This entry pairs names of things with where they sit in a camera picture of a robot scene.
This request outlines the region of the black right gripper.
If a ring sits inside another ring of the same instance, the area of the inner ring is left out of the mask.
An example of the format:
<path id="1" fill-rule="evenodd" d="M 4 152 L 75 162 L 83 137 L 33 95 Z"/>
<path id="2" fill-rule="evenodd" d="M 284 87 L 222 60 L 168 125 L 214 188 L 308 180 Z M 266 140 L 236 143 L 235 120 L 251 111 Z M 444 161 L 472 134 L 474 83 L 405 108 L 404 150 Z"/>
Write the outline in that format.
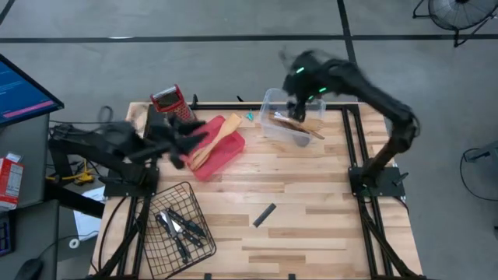
<path id="1" fill-rule="evenodd" d="M 338 65 L 336 56 L 318 49 L 295 56 L 282 51 L 282 63 L 286 68 L 282 89 L 299 101 L 297 104 L 291 100 L 287 102 L 288 118 L 304 122 L 308 100 L 338 92 L 338 83 L 330 75 L 330 70 Z"/>

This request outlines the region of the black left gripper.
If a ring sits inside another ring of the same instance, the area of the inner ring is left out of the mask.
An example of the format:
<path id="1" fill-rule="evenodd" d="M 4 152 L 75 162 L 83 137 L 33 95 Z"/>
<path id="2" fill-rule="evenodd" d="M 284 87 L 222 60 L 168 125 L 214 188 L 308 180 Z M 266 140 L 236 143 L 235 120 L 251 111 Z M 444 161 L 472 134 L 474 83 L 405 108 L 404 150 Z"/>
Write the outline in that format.
<path id="1" fill-rule="evenodd" d="M 189 135 L 196 129 L 204 126 L 205 121 L 184 122 L 177 116 L 153 118 L 146 121 L 143 134 L 144 147 L 130 155 L 132 162 L 145 162 L 154 156 L 161 157 L 167 153 L 170 161 L 176 168 L 184 168 L 182 156 L 188 156 L 208 135 L 202 132 L 194 136 Z"/>

